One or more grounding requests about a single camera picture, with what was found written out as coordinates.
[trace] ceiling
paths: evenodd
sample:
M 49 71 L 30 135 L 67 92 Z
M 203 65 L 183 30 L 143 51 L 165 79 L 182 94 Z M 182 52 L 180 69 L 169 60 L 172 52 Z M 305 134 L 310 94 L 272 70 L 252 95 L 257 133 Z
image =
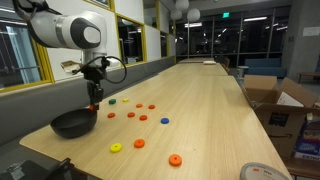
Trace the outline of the ceiling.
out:
M 176 0 L 160 0 L 169 10 L 175 9 Z M 201 16 L 220 14 L 224 11 L 240 12 L 291 5 L 292 0 L 189 0 L 189 9 L 197 8 Z

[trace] yellow disc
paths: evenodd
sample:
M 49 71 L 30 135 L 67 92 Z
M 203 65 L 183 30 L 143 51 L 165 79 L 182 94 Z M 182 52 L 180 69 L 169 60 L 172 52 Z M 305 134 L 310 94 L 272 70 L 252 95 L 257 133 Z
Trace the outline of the yellow disc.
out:
M 110 151 L 113 152 L 113 153 L 120 152 L 121 149 L 122 149 L 122 145 L 120 143 L 112 144 L 111 147 L 110 147 Z

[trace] red disc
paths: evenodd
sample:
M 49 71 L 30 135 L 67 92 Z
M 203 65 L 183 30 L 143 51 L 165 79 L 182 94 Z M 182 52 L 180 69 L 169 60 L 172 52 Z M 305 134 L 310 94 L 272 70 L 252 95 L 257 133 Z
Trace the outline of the red disc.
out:
M 145 121 L 145 120 L 147 120 L 147 119 L 148 119 L 148 117 L 147 117 L 146 115 L 140 116 L 140 120 L 141 120 L 141 121 Z
M 128 117 L 134 117 L 136 114 L 134 112 L 129 112 Z
M 115 113 L 109 113 L 109 114 L 108 114 L 108 118 L 113 118 L 113 117 L 115 117 L 115 116 L 116 116 Z
M 156 108 L 155 105 L 150 105 L 150 106 L 149 106 L 149 109 L 154 109 L 154 108 Z

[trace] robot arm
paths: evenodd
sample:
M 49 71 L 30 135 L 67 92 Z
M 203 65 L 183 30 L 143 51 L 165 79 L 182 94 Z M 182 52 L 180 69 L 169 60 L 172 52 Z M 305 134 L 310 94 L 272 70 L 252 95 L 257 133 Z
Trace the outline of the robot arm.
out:
M 31 36 L 39 44 L 52 48 L 82 50 L 84 65 L 80 70 L 84 78 L 89 80 L 87 88 L 90 107 L 98 110 L 99 102 L 103 99 L 100 80 L 106 79 L 105 69 L 110 65 L 106 57 L 107 25 L 103 16 L 91 11 L 78 15 L 62 15 L 50 9 L 45 0 L 12 1 L 16 13 L 27 22 Z M 101 65 L 93 63 L 99 58 L 102 59 Z
M 82 63 L 106 55 L 107 25 L 102 15 L 91 11 L 61 15 L 50 9 L 45 0 L 13 0 L 13 5 L 42 46 L 82 50 Z

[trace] blue disc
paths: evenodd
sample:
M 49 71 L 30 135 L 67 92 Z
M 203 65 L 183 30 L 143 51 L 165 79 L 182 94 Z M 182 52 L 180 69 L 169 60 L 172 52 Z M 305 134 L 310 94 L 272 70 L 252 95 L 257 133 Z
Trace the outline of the blue disc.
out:
M 162 124 L 168 124 L 169 123 L 169 119 L 168 118 L 162 118 L 161 119 L 161 123 Z

